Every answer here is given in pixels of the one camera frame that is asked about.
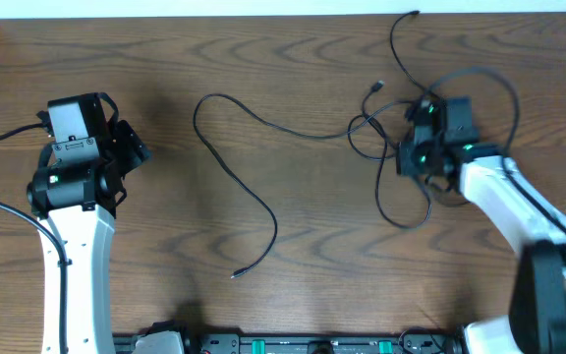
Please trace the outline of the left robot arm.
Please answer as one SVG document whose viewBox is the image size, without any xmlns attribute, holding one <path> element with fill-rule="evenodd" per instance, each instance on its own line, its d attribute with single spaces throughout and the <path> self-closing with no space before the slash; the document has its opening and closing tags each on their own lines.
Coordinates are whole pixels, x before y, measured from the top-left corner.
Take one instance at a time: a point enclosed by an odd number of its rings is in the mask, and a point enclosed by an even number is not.
<svg viewBox="0 0 566 354">
<path fill-rule="evenodd" d="M 124 179 L 150 152 L 105 92 L 51 100 L 28 183 L 44 261 L 44 353 L 112 353 L 109 258 Z"/>
</svg>

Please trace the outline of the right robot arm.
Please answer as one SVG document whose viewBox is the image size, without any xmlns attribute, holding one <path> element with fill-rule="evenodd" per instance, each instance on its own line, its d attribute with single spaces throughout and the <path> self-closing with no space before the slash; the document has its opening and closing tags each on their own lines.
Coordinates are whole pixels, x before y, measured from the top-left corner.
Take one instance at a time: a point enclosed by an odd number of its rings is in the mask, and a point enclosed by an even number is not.
<svg viewBox="0 0 566 354">
<path fill-rule="evenodd" d="M 467 97 L 420 98 L 397 171 L 431 180 L 477 206 L 519 258 L 507 315 L 462 327 L 448 353 L 566 353 L 566 215 L 495 144 L 480 140 Z"/>
</svg>

